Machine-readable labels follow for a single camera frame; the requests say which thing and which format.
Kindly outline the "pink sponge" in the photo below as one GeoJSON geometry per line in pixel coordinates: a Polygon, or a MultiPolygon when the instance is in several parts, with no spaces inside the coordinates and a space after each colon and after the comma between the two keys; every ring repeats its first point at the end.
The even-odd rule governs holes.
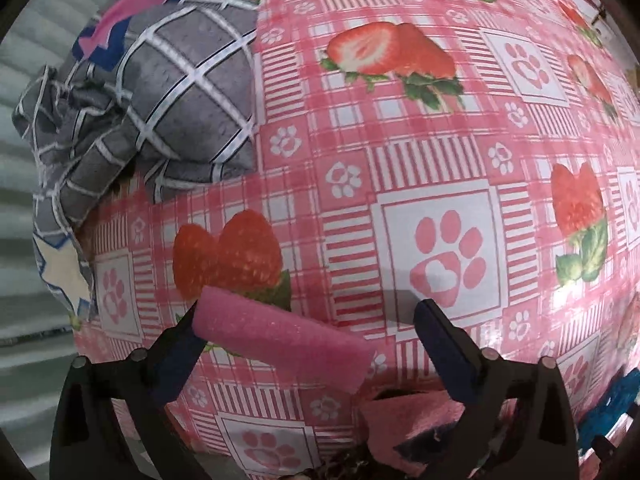
{"type": "Polygon", "coordinates": [[[444,390],[403,394],[360,405],[372,457],[413,478],[419,477],[426,465],[422,460],[402,456],[398,445],[424,432],[455,424],[463,411],[464,406],[451,400],[444,390]]]}
{"type": "Polygon", "coordinates": [[[304,382],[356,393],[367,378],[376,344],[348,330],[206,286],[196,303],[196,336],[304,382]]]}

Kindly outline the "pink strawberry paw tablecloth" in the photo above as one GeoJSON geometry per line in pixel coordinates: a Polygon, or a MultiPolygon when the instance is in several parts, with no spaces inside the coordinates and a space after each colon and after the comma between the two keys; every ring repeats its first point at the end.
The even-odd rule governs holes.
{"type": "Polygon", "coordinates": [[[479,346],[555,359],[576,416],[638,366],[639,105],[575,0],[262,0],[255,67],[254,174],[100,208],[81,353],[175,325],[179,229],[224,240],[254,209],[293,312],[374,343],[363,393],[434,384],[425,297],[479,346]]]}

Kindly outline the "grey checked star cloth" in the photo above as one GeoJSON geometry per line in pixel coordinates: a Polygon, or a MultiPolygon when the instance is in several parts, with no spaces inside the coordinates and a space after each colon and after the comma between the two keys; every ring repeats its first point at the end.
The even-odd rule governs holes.
{"type": "Polygon", "coordinates": [[[71,315],[98,310],[78,232],[118,181],[140,171],[161,202],[254,171],[257,17],[256,0],[111,0],[24,90],[36,263],[71,315]]]}

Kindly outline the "blue cloth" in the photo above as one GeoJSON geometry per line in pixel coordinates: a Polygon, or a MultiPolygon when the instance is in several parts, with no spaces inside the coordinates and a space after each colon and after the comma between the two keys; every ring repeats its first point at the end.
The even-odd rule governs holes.
{"type": "Polygon", "coordinates": [[[580,455],[590,448],[597,436],[606,436],[620,416],[626,414],[639,393],[640,372],[633,368],[624,377],[608,386],[600,401],[582,418],[577,426],[577,447],[580,455]]]}

